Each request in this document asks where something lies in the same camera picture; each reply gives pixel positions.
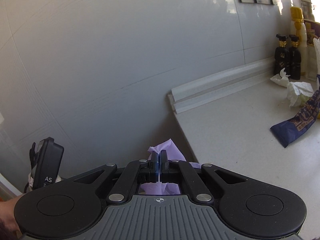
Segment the countertop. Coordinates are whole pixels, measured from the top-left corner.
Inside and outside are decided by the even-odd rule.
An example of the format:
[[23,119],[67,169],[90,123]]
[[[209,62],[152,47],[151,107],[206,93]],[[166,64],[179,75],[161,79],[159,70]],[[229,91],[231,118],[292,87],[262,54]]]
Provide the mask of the countertop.
[[298,194],[307,206],[300,236],[311,240],[320,237],[320,120],[283,148],[270,127],[300,109],[290,109],[286,95],[286,88],[267,80],[176,118],[199,163],[213,163]]

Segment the purple cloth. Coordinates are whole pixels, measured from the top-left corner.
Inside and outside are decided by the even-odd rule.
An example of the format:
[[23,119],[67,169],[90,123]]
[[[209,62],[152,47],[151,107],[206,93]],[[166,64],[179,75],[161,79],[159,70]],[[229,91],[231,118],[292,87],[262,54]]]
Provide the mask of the purple cloth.
[[[185,157],[179,151],[174,142],[169,139],[164,143],[161,143],[155,147],[150,147],[148,152],[156,152],[160,154],[162,150],[167,151],[168,160],[181,160],[185,161]],[[194,168],[201,168],[201,164],[199,163],[191,163]],[[144,183],[140,186],[146,192],[146,195],[179,195],[180,189],[178,184],[175,183]]]

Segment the yellow cap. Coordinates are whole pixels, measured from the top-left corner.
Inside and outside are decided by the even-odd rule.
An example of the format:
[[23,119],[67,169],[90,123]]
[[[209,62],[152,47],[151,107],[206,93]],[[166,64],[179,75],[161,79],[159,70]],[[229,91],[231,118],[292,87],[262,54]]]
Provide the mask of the yellow cap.
[[290,7],[292,19],[303,19],[302,10],[299,7]]

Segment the gray ribbed panel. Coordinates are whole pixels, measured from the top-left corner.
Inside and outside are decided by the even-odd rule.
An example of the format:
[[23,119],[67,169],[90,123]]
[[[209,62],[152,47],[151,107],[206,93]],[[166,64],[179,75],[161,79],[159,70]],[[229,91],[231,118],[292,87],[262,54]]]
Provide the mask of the gray ribbed panel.
[[[110,206],[91,229],[69,240],[251,240],[227,226],[209,206],[189,201],[186,195],[135,195],[124,205]],[[301,240],[292,235],[286,240]]]

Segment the blue packet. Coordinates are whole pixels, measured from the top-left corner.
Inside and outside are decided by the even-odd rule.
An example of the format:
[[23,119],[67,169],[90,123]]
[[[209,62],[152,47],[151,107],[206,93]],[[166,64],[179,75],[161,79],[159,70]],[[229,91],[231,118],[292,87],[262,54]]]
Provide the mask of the blue packet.
[[295,117],[278,123],[270,128],[281,145],[286,148],[304,134],[316,121],[320,107],[320,88],[304,104]]

